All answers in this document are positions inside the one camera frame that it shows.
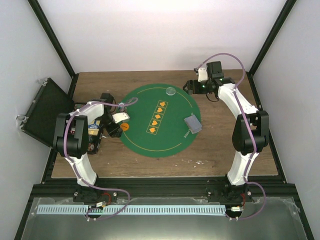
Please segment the orange big blind button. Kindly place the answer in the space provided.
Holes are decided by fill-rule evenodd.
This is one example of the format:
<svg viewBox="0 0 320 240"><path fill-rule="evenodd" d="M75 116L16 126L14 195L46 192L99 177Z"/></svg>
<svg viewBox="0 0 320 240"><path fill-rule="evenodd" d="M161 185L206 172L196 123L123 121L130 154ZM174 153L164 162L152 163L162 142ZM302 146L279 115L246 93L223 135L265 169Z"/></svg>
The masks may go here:
<svg viewBox="0 0 320 240"><path fill-rule="evenodd" d="M130 126L127 122L123 122L121 125L120 125L121 129L126 132L129 130Z"/></svg>

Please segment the deck of grey cards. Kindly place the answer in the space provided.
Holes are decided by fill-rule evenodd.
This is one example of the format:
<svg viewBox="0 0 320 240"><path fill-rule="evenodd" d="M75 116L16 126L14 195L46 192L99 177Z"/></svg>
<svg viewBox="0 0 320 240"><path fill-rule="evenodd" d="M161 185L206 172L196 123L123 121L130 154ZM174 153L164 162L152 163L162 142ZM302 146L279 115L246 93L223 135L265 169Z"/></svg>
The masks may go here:
<svg viewBox="0 0 320 240"><path fill-rule="evenodd" d="M186 117L184 122L192 134L196 134L202 130L202 124L194 114Z"/></svg>

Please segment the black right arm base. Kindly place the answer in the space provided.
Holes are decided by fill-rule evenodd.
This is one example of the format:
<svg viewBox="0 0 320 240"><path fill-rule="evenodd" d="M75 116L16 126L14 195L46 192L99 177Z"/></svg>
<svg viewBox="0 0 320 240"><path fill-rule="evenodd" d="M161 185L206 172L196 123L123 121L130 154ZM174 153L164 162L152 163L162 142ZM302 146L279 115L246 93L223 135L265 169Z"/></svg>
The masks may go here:
<svg viewBox="0 0 320 240"><path fill-rule="evenodd" d="M247 199L248 185L231 185L228 181L208 180L206 183L207 198L211 202L242 203Z"/></svg>

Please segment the clear acrylic dealer button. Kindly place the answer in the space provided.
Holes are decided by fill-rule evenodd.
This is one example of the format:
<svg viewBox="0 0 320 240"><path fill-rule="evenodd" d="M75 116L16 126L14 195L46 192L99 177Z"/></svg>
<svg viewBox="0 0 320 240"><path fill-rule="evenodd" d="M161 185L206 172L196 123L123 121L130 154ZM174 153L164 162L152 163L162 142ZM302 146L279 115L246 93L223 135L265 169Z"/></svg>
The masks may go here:
<svg viewBox="0 0 320 240"><path fill-rule="evenodd" d="M168 96L173 96L176 94L176 89L172 86L170 87L167 87L166 90L165 90L165 93L168 95Z"/></svg>

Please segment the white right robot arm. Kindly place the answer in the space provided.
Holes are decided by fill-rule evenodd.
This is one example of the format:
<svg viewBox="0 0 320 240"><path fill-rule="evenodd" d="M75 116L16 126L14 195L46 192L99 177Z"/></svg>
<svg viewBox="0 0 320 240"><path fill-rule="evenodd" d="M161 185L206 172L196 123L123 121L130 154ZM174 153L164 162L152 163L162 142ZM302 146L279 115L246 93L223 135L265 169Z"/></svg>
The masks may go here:
<svg viewBox="0 0 320 240"><path fill-rule="evenodd" d="M221 191L223 198L232 202L244 194L252 164L269 143L269 115L252 105L232 78L224 76L220 61L209 62L194 71L198 78L188 80L182 89L189 95L214 95L235 117L232 133L235 155L226 175L228 183Z"/></svg>

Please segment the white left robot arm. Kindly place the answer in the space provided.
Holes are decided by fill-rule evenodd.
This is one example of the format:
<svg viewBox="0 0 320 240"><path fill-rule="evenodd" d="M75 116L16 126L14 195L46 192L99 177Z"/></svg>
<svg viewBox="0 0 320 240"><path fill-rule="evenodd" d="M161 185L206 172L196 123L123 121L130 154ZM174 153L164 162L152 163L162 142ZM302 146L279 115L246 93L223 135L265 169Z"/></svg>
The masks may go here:
<svg viewBox="0 0 320 240"><path fill-rule="evenodd" d="M78 185L86 187L84 195L89 201L97 202L102 189L95 185L98 175L93 170L88 156L89 124L100 120L102 127L112 138L119 138L121 124L130 119L126 108L137 103L136 97L129 102L116 104L110 94L92 99L70 113L60 113L56 118L53 148L71 166Z"/></svg>

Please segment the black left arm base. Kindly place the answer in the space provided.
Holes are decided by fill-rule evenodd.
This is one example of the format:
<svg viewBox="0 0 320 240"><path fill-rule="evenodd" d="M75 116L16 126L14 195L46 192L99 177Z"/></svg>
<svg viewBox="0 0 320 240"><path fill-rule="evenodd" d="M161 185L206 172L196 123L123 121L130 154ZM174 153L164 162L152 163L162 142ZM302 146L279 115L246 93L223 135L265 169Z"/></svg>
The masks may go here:
<svg viewBox="0 0 320 240"><path fill-rule="evenodd" d="M118 198L116 191L98 190L87 186L78 186L73 195L76 203L96 204L98 202L115 203Z"/></svg>

